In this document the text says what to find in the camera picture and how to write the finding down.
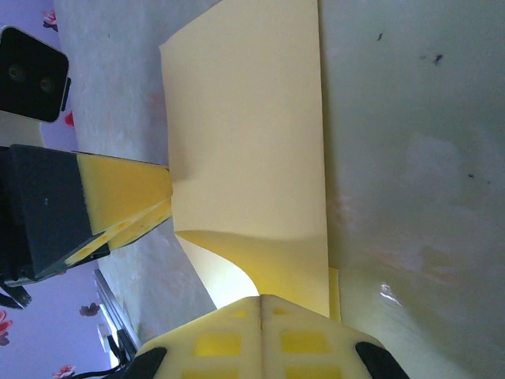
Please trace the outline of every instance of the pink flower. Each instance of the pink flower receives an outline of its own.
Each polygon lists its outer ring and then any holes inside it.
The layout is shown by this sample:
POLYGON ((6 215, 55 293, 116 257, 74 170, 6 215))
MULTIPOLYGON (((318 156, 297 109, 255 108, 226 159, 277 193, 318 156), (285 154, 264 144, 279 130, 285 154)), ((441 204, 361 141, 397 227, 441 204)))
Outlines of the pink flower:
POLYGON ((54 9, 49 12, 42 12, 42 14, 44 15, 44 22, 49 25, 56 25, 56 12, 54 9))
POLYGON ((53 373, 53 379, 62 379, 63 377, 71 377, 75 374, 76 367, 72 365, 63 366, 57 373, 53 373))
POLYGON ((65 116, 65 124, 69 126, 70 128, 75 128, 75 125, 73 123, 73 113, 70 112, 65 116))
POLYGON ((6 334, 7 329, 9 329, 13 322, 12 321, 6 321, 7 318, 7 312, 5 310, 0 311, 0 336, 3 336, 6 334))

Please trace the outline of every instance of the black rubber edge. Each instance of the black rubber edge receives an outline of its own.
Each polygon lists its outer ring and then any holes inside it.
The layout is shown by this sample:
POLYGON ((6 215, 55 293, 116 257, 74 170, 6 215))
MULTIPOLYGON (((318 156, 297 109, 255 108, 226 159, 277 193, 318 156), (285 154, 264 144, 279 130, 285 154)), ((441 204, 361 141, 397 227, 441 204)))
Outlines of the black rubber edge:
POLYGON ((167 351, 164 347, 138 355, 118 379, 154 379, 167 351))
POLYGON ((372 379, 409 379, 393 355, 386 349, 370 342, 358 342, 355 348, 372 379))

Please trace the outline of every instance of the rectangular hole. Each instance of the rectangular hole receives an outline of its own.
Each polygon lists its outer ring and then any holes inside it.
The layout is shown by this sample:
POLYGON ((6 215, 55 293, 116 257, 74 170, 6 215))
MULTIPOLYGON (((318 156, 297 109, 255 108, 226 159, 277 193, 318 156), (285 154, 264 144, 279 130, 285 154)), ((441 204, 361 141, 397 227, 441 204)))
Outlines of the rectangular hole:
POLYGON ((195 345, 194 355, 212 357, 240 355, 241 335, 239 332, 215 331, 204 333, 195 345))
POLYGON ((187 370, 181 379, 239 379, 238 369, 187 370))
POLYGON ((287 367, 286 379, 342 379, 337 366, 287 367))
POLYGON ((331 345, 324 333, 315 330, 284 330, 281 332, 284 353, 329 353, 331 345))

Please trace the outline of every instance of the black object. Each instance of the black object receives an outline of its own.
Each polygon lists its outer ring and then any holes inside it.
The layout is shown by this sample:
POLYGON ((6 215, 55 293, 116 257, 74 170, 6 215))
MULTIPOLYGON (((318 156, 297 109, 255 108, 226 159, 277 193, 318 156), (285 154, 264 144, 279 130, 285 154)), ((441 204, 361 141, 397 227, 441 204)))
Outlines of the black object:
POLYGON ((118 330, 118 340, 122 351, 125 353, 125 360, 131 362, 135 359, 135 354, 137 349, 133 346, 132 340, 128 337, 128 334, 123 329, 118 330))
POLYGON ((386 349, 370 342, 358 342, 355 348, 372 379, 409 379, 393 355, 386 349))
MULTIPOLYGON (((65 260, 99 236, 92 234, 77 154, 0 147, 0 283, 18 287, 62 273, 65 260)), ((105 244, 77 265, 109 254, 105 244)), ((21 308, 30 300, 4 291, 21 308)), ((21 309, 5 296, 0 303, 21 309)))
POLYGON ((0 111, 44 122, 58 119, 69 90, 69 60, 13 27, 0 35, 0 111))
POLYGON ((125 369, 107 379, 154 379, 166 355, 166 348, 154 349, 135 357, 125 369))

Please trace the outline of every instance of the yellow foam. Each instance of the yellow foam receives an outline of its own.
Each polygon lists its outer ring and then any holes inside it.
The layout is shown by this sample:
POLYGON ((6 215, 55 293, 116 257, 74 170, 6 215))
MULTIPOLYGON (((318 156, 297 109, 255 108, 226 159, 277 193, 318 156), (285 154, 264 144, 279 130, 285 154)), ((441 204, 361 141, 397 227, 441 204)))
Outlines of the yellow foam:
POLYGON ((370 378, 357 342, 371 336, 276 296, 244 298, 146 343, 165 347, 155 379, 370 378))
MULTIPOLYGON (((162 201, 161 203, 145 209, 126 220, 121 220, 119 223, 107 228, 98 238, 95 238, 86 246, 83 246, 77 252, 68 257, 65 260, 65 263, 68 266, 73 266, 108 242, 110 243, 109 248, 115 249, 122 246, 119 245, 120 242, 126 241, 126 243, 129 243, 134 241, 145 233, 145 224, 143 222, 139 222, 140 220, 146 220, 146 223, 148 221, 152 221, 152 219, 154 219, 154 221, 162 222, 162 217, 166 219, 170 216, 170 208, 170 201, 162 201)), ((159 222, 151 224, 147 223, 147 225, 151 226, 152 229, 158 225, 159 222)))
POLYGON ((172 194, 166 167, 89 154, 77 154, 77 162, 94 235, 169 200, 172 194))

